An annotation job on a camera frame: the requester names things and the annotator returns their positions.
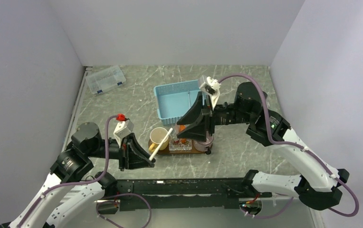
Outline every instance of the mug handle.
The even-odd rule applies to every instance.
[[[155,149],[154,149],[154,147],[155,147],[155,146],[158,146],[158,145],[157,145],[157,144],[152,143],[152,144],[151,144],[151,146],[150,146],[150,147],[149,147],[149,149],[148,149],[148,150],[149,150],[149,152],[151,152],[151,153],[152,153],[152,152],[155,150]]]

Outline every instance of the red connector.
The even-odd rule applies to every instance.
[[[118,120],[118,121],[126,121],[128,119],[125,117],[124,114],[119,113],[118,116],[117,116],[117,118],[116,118],[116,120]]]

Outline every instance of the white stick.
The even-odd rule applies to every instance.
[[[151,156],[149,157],[149,160],[152,161],[153,157],[158,153],[159,148],[163,145],[163,143],[166,141],[166,138],[169,138],[170,133],[172,133],[173,128],[170,128],[168,133],[165,135],[165,137],[162,139],[161,143],[156,147],[156,149],[153,151]]]

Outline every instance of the table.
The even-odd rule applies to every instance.
[[[95,66],[97,72],[110,66]],[[201,75],[221,78],[232,73],[252,75],[268,94],[267,104],[271,110],[281,113],[277,96],[267,66],[120,66],[126,83],[100,95],[86,89],[80,105],[77,125],[84,122],[98,124],[104,136],[107,118],[123,113],[134,123],[134,133],[139,144],[148,151],[149,133],[163,126],[156,111],[153,87],[198,79]],[[230,78],[222,82],[219,104],[233,102],[236,88],[244,78]],[[115,124],[109,127],[113,136]],[[295,175],[296,169],[284,158],[246,135],[247,125],[217,126],[212,154],[157,155],[154,168],[119,171],[117,161],[110,161],[108,171],[117,179],[165,179],[165,178],[226,178],[244,177],[250,169],[271,174]],[[93,160],[94,175],[104,167],[103,159]]]

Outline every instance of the white cable tie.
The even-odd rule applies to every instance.
[[[308,146],[305,146],[303,149],[301,149],[300,151],[302,151],[302,152],[305,152],[305,151],[309,151],[310,150],[310,148],[308,147]]]

